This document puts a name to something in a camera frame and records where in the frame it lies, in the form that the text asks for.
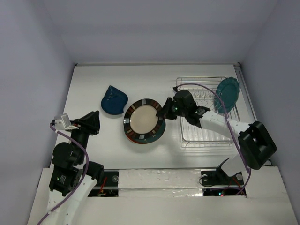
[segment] wire dish rack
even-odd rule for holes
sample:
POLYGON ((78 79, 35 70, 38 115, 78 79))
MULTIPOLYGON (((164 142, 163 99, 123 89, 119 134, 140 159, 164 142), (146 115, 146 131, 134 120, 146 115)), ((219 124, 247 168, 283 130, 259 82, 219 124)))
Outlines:
MULTIPOLYGON (((179 77, 176 79, 176 85, 199 83, 216 91, 220 82, 225 78, 226 77, 179 77)), ((195 85, 185 85, 179 87, 178 90, 188 90, 193 95, 197 105, 205 106, 218 113, 217 109, 214 108, 214 94, 205 88, 195 85)), ((230 119, 240 121, 237 106, 228 113, 228 116, 230 119)), ((233 153, 233 142, 231 139, 216 132, 195 127, 182 117, 180 117, 180 132, 182 139, 181 146, 185 152, 198 152, 205 155, 228 155, 233 153)))

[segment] robotic arm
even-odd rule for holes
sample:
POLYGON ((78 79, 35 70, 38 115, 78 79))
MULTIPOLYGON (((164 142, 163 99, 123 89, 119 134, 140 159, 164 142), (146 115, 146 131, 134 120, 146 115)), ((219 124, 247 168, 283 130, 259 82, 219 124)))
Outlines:
POLYGON ((73 225, 90 191, 104 179, 104 167, 88 161, 87 155, 83 169, 75 167, 84 161, 89 136, 99 133, 99 111, 74 121, 70 121, 67 114, 56 116, 50 127, 72 142, 59 143, 53 150, 54 169, 49 184, 47 213, 38 225, 73 225), (71 132, 71 137, 59 130, 71 132))
POLYGON ((192 94, 188 90, 174 88, 176 94, 169 97, 158 117, 175 120, 178 116, 184 117, 188 123, 203 129, 208 129, 228 138, 235 137, 239 142, 240 153, 227 159, 218 166, 215 173, 203 179, 207 185, 227 185, 230 177, 244 171, 245 166, 260 169, 277 150, 265 126, 258 121, 252 124, 226 120, 209 108, 197 106, 192 94))

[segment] teal plate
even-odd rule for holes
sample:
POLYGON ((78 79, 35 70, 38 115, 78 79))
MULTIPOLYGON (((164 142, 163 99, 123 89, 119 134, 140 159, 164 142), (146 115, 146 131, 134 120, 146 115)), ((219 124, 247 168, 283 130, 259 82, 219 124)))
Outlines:
MULTIPOLYGON (((216 94, 222 99, 224 102, 225 108, 227 112, 230 112, 236 102, 239 99, 240 85, 237 79, 234 77, 228 77, 218 85, 216 94)), ((216 111, 220 114, 224 114, 225 110, 221 105, 220 100, 215 96, 214 98, 214 107, 216 111)))

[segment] gray wall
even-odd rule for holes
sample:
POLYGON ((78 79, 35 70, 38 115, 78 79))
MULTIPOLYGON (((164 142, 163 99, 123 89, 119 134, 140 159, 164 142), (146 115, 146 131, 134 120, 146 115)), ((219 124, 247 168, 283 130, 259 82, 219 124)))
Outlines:
POLYGON ((0 1, 1 225, 27 222, 73 69, 41 1, 0 1))
POLYGON ((277 0, 44 0, 75 62, 237 62, 277 0))
POLYGON ((278 147, 273 162, 300 222, 300 1, 280 0, 242 63, 259 120, 278 147))

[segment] white table surface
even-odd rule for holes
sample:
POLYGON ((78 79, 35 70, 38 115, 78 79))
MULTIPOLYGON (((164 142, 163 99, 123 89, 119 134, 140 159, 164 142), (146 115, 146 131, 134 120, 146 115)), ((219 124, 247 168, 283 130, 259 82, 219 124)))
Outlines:
MULTIPOLYGON (((129 141, 123 131, 123 115, 105 113, 100 102, 109 85, 128 95, 124 111, 142 98, 152 98, 162 106, 173 97, 176 78, 183 76, 236 77, 233 65, 171 66, 85 66, 75 67, 64 113, 71 120, 91 111, 100 111, 100 133, 90 136, 87 151, 91 161, 105 169, 215 167, 227 156, 201 156, 181 149, 179 120, 166 121, 166 131, 156 142, 139 145, 129 141)), ((251 122, 243 94, 237 102, 241 121, 251 122)), ((56 144, 66 142, 59 136, 56 144)))
MULTIPOLYGON (((46 213, 49 197, 49 180, 52 169, 43 170, 28 225, 36 225, 46 213)), ((192 170, 186 171, 191 176, 192 170)), ((119 176, 126 180, 123 186, 140 187, 136 182, 146 171, 125 171, 119 176)), ((172 179, 178 180, 182 171, 174 170, 172 179)), ((297 225, 291 203, 277 167, 253 170, 243 196, 168 197, 157 191, 173 188, 170 180, 148 179, 143 182, 144 192, 134 197, 88 197, 78 215, 78 225, 297 225), (155 189, 153 183, 160 184, 155 189)), ((186 179, 181 177, 182 184, 186 179)))

